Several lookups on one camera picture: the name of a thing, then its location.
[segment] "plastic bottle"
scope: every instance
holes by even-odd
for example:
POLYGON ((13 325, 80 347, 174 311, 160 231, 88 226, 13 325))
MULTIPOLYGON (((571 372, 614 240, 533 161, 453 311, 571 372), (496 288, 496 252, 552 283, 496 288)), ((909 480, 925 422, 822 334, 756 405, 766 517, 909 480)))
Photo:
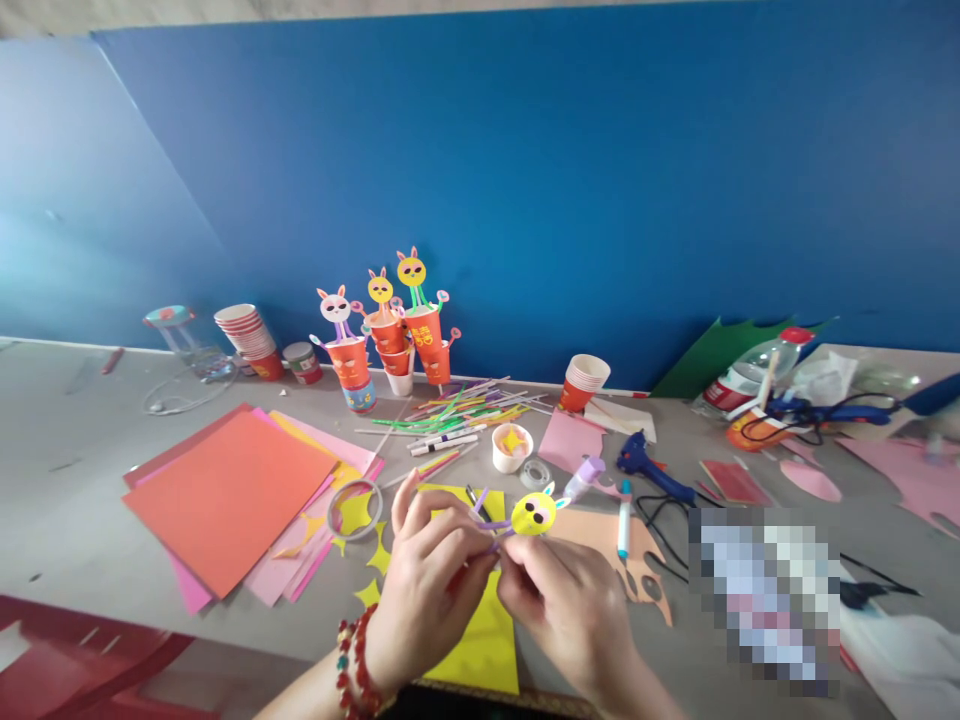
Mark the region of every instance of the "plastic bottle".
POLYGON ((693 401, 694 411, 708 417, 723 418, 731 410, 757 396, 774 350, 780 351, 780 359, 773 373, 775 384, 793 370, 800 359, 801 348, 813 337, 809 330, 790 327, 780 333, 776 340, 760 343, 747 350, 693 401))

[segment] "plastic container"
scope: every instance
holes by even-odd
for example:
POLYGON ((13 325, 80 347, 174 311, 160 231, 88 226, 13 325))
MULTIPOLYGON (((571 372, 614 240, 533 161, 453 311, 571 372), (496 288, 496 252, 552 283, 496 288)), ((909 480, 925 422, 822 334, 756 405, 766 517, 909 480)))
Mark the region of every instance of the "plastic container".
POLYGON ((202 345, 187 329, 196 315, 183 305, 170 305, 149 313, 144 325, 156 328, 169 348, 201 380, 219 380, 233 373, 233 362, 216 345, 202 345))
POLYGON ((776 340, 750 348, 693 401, 694 411, 723 419, 728 412, 757 396, 775 350, 780 351, 780 358, 773 373, 773 385, 793 370, 801 349, 813 338, 813 333, 805 328, 790 327, 776 340))

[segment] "bottle cap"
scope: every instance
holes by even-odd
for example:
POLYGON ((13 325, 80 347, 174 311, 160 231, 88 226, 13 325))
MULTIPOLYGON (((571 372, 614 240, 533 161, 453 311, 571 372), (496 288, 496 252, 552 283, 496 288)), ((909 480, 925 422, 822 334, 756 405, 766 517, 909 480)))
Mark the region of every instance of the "bottle cap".
POLYGON ((787 342, 792 342, 795 345, 806 345, 808 342, 813 340, 814 334, 807 330, 806 328, 787 328, 782 333, 780 333, 780 339, 786 340, 787 342))

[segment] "cardboard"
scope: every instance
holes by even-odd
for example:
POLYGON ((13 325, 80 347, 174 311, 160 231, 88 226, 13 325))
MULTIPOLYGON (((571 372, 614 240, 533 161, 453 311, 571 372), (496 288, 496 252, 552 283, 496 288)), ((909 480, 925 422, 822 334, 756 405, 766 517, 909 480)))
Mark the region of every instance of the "cardboard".
POLYGON ((223 598, 335 463, 332 456, 241 413, 124 502, 223 598))

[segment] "glue gun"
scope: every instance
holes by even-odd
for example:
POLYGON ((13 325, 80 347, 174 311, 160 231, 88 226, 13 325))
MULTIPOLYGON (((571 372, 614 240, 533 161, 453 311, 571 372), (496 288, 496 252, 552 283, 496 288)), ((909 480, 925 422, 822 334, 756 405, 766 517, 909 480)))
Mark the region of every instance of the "glue gun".
POLYGON ((694 489, 678 483, 657 467, 647 455, 647 438, 642 430, 627 438, 617 458, 617 468, 627 475, 643 473, 670 497, 690 507, 696 507, 697 493, 694 489))

